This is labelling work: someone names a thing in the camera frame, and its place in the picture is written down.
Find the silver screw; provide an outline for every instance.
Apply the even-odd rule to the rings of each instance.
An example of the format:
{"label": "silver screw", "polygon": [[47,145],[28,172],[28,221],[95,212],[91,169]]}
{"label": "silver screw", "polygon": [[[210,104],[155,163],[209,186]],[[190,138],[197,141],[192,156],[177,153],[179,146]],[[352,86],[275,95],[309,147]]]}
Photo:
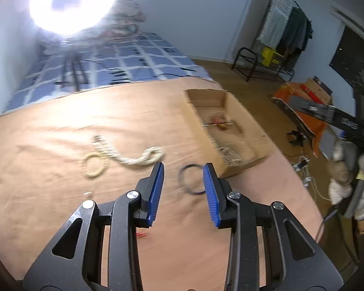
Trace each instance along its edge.
{"label": "silver screw", "polygon": [[241,197],[240,193],[237,191],[231,191],[228,196],[232,199],[239,199]]}
{"label": "silver screw", "polygon": [[283,210],[283,208],[284,208],[284,204],[281,203],[280,201],[275,201],[273,206],[274,206],[274,209],[277,209],[277,210]]}
{"label": "silver screw", "polygon": [[82,203],[82,207],[84,207],[85,209],[93,208],[93,206],[94,206],[94,201],[93,200],[85,200]]}
{"label": "silver screw", "polygon": [[127,197],[129,199],[135,199],[139,197],[139,193],[136,190],[132,190],[129,193],[127,193]]}

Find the mattress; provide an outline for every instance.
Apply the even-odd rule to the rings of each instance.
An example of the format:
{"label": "mattress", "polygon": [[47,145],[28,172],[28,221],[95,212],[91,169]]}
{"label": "mattress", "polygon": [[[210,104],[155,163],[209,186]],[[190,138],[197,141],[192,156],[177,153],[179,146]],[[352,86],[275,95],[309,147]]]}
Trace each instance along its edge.
{"label": "mattress", "polygon": [[[203,67],[154,33],[143,32],[132,41],[79,49],[78,53],[89,81],[80,83],[80,90],[185,76],[210,79]],[[60,84],[63,62],[63,55],[40,56],[5,112],[75,92],[71,72],[66,72],[68,84]]]}
{"label": "mattress", "polygon": [[[150,175],[152,166],[130,167],[109,160],[101,176],[85,178],[80,160],[94,152],[91,139],[100,134],[125,156],[138,157],[151,146],[165,151],[156,220],[151,229],[138,229],[148,234],[138,238],[144,289],[223,289],[230,231],[213,225],[205,195],[191,196],[178,184],[183,166],[205,163],[181,112],[183,91],[190,88],[221,86],[196,77],[135,82],[75,93],[0,116],[0,259],[16,279],[24,277],[84,200],[99,204],[115,200]],[[227,180],[252,201],[283,202],[314,236],[321,214],[292,165],[276,146],[272,150],[264,163]],[[192,189],[203,188],[198,169],[186,171],[185,181]],[[262,247],[261,232],[258,239]],[[264,285],[263,254],[260,266]]]}

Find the dark window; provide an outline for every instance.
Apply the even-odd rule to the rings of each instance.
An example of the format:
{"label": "dark window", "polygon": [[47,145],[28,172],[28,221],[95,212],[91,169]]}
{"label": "dark window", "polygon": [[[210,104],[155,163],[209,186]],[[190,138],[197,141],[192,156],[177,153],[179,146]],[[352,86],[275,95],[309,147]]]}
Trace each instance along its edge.
{"label": "dark window", "polygon": [[348,83],[355,82],[364,67],[364,40],[349,27],[344,29],[330,66]]}

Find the blue rubber pad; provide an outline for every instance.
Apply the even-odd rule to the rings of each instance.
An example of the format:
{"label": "blue rubber pad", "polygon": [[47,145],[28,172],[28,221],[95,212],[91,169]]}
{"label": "blue rubber pad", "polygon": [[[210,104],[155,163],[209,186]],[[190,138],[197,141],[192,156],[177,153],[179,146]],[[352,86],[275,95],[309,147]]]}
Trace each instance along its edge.
{"label": "blue rubber pad", "polygon": [[148,215],[147,224],[152,226],[156,218],[156,212],[159,206],[160,195],[162,193],[163,180],[165,178],[165,166],[163,163],[160,164],[159,169],[156,174],[154,186],[150,195],[150,200],[148,201]]}
{"label": "blue rubber pad", "polygon": [[219,213],[220,203],[218,201],[216,190],[213,184],[213,179],[212,176],[210,175],[210,171],[208,169],[207,164],[204,166],[203,180],[208,199],[210,217],[212,218],[214,225],[218,227],[220,225],[220,213]]}

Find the blue plaid bed sheet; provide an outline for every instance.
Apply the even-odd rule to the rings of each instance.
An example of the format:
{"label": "blue plaid bed sheet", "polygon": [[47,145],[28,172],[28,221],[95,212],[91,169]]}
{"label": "blue plaid bed sheet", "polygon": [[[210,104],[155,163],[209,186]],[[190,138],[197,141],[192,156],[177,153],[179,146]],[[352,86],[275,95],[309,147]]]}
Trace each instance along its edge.
{"label": "blue plaid bed sheet", "polygon": [[[197,76],[211,80],[207,71],[196,65],[169,42],[154,33],[141,33],[135,40],[109,43],[78,51],[89,84],[80,90],[140,81]],[[62,55],[41,56],[20,83],[4,113],[30,104],[74,93],[72,73],[66,68],[68,85],[59,84]]]}

